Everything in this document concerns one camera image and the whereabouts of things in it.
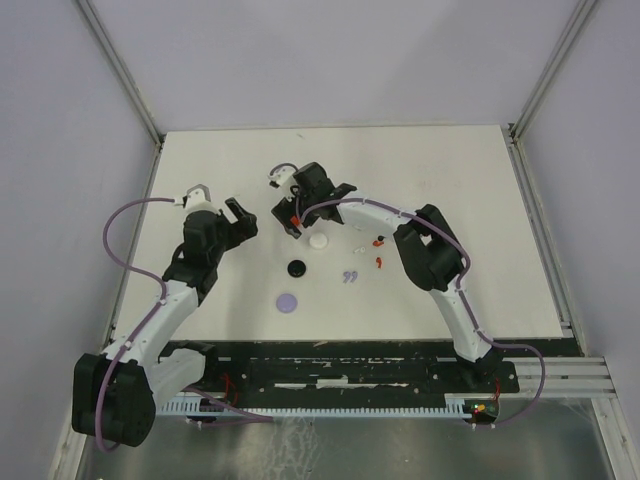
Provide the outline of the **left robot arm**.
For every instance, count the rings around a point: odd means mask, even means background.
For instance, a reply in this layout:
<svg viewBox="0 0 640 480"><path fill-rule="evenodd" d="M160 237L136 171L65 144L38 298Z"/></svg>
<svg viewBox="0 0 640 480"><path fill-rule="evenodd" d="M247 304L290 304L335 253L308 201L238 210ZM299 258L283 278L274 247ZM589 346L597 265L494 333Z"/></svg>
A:
<svg viewBox="0 0 640 480"><path fill-rule="evenodd" d="M192 384L212 389L221 378L221 366L208 350L162 352L213 289L223 255L257 235L257 217L235 198L226 199L225 209L216 208L202 184L169 202L185 217L183 239L165 272L124 266L158 284L149 311L100 353L83 354L74 367L71 427L93 437L104 452L140 445L168 401Z"/></svg>

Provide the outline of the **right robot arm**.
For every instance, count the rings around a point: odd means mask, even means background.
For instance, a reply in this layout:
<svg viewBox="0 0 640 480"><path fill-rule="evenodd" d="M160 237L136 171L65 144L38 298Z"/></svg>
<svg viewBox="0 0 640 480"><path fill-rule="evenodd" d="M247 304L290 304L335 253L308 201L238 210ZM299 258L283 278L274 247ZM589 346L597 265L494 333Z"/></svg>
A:
<svg viewBox="0 0 640 480"><path fill-rule="evenodd" d="M411 211L384 204L353 185L336 186L316 162L279 164L268 179L283 195L271 213L288 235L299 238L322 219L393 242L406 276L431 295L449 329L460 382L481 391L494 381L501 356L471 308L464 281L470 258L436 206Z"/></svg>

